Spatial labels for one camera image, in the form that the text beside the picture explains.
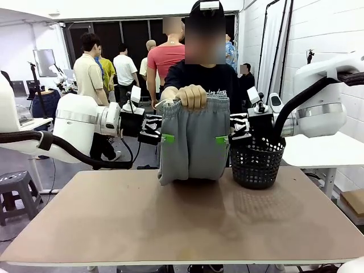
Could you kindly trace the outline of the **person in white t-shirt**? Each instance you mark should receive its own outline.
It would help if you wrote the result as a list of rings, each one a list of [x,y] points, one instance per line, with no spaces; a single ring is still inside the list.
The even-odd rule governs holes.
[[[127,93],[131,92],[133,86],[139,85],[137,76],[137,68],[131,57],[128,56],[128,49],[125,43],[121,43],[118,47],[119,54],[113,59],[115,67],[118,89],[119,89],[119,103],[123,106],[128,98]]]

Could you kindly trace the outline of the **person in cream polo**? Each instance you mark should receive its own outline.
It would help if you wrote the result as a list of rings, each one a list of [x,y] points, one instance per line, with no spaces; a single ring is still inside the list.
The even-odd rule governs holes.
[[[104,91],[101,68],[95,61],[95,57],[101,53],[100,39],[93,33],[84,33],[81,35],[81,46],[83,54],[73,66],[78,88],[77,93],[93,98],[99,106],[109,106]],[[121,152],[114,150],[106,135],[94,133],[90,157],[101,160],[103,156],[109,161],[115,161],[120,158]]]

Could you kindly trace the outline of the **person's right hand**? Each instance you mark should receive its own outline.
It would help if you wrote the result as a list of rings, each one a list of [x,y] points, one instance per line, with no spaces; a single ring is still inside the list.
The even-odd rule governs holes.
[[[189,85],[180,88],[176,98],[189,110],[200,110],[207,104],[207,93],[200,85]]]

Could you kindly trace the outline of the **seated person in black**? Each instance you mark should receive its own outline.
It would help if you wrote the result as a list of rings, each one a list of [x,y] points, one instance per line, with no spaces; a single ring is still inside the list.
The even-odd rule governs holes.
[[[244,101],[249,99],[247,90],[255,86],[255,78],[251,73],[251,65],[249,63],[244,63],[240,67],[241,77],[239,78],[239,87],[242,93],[242,99]]]

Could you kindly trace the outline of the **brown cardboard box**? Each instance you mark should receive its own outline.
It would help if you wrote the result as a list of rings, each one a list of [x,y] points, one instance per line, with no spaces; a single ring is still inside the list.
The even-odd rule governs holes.
[[[342,192],[338,207],[355,225],[364,225],[364,189]]]

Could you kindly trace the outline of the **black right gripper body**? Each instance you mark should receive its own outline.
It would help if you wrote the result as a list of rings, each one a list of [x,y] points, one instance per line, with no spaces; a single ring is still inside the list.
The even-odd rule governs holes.
[[[248,110],[248,122],[250,134],[253,137],[269,138],[272,136],[274,115],[271,110],[265,113],[256,113],[254,110]]]

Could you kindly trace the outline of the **grey training pants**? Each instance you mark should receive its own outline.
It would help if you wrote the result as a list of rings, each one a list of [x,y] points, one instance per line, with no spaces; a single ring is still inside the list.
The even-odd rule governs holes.
[[[158,103],[162,143],[158,179],[218,180],[228,159],[230,102],[224,95],[207,97],[204,108],[189,110],[177,99]]]

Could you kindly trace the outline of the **white curtain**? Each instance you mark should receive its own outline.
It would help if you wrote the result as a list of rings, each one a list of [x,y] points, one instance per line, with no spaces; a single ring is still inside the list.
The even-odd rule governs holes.
[[[268,98],[278,83],[279,68],[283,54],[284,38],[287,31],[287,12],[271,6],[267,12],[267,22],[264,32],[262,55],[260,58],[257,90]]]

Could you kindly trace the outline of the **grey wall board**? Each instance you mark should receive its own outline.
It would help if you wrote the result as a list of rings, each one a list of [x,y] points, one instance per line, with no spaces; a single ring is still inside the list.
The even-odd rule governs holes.
[[[56,77],[55,58],[52,49],[33,50],[38,75],[40,77]]]

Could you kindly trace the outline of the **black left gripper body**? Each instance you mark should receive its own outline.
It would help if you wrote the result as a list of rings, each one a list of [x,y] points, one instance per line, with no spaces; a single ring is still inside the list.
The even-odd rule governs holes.
[[[142,130],[144,115],[144,109],[136,109],[133,113],[121,110],[119,125],[122,136],[137,138]]]

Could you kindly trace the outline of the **mannequin in floral blue shirt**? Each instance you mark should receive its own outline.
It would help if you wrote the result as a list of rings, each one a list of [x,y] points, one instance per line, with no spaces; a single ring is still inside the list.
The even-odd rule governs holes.
[[[237,52],[228,34],[225,36],[226,64],[229,64],[237,72]]]

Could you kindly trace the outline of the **black baseball cap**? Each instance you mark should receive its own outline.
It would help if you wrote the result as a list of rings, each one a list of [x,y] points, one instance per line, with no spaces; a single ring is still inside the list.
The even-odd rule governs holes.
[[[198,0],[192,7],[190,16],[194,17],[204,17],[204,18],[223,18],[225,16],[224,14],[224,8],[222,7],[222,3],[220,2],[220,9],[219,10],[207,10],[207,11],[201,11],[200,10],[200,2],[201,1],[215,1],[215,0]]]

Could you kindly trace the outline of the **half mannequin in blue jeans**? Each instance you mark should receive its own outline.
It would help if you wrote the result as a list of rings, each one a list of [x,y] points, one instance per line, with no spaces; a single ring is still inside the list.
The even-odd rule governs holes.
[[[49,92],[41,92],[43,106],[39,96],[36,94],[32,100],[32,116],[34,118],[43,118],[44,114],[48,118],[55,119],[57,104],[60,99],[60,93],[55,89],[50,89]]]

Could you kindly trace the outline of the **black perforated plastic basket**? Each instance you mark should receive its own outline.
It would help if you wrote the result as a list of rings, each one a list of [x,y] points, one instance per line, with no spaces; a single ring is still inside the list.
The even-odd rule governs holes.
[[[230,141],[233,179],[247,189],[263,190],[275,183],[286,140],[249,137]]]

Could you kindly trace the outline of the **grey monitor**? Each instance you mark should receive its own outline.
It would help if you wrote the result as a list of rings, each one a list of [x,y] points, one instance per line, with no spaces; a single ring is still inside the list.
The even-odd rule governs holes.
[[[23,81],[12,81],[15,97],[27,97],[25,85]]]

